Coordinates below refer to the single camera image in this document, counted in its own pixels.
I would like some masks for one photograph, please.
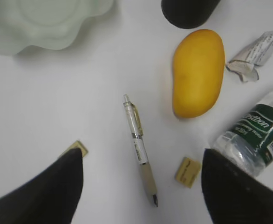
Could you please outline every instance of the green label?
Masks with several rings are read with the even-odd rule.
[[[273,108],[258,104],[231,129],[245,139],[268,165],[273,160]]]

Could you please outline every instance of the plastic bottle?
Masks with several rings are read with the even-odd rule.
[[[257,177],[273,161],[273,91],[221,135],[213,148]]]

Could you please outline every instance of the yellow mango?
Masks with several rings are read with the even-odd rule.
[[[175,115],[194,118],[211,109],[220,93],[224,67],[224,46],[217,33],[201,29],[189,34],[173,57]]]

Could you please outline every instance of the paper wrapper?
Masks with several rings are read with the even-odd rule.
[[[226,64],[226,68],[237,73],[242,82],[258,81],[259,74],[255,66],[264,65],[272,53],[273,31],[268,31],[240,51]]]

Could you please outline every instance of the white bowl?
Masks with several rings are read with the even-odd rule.
[[[114,0],[0,0],[0,54],[14,55],[30,45],[63,49],[82,22],[107,12]]]

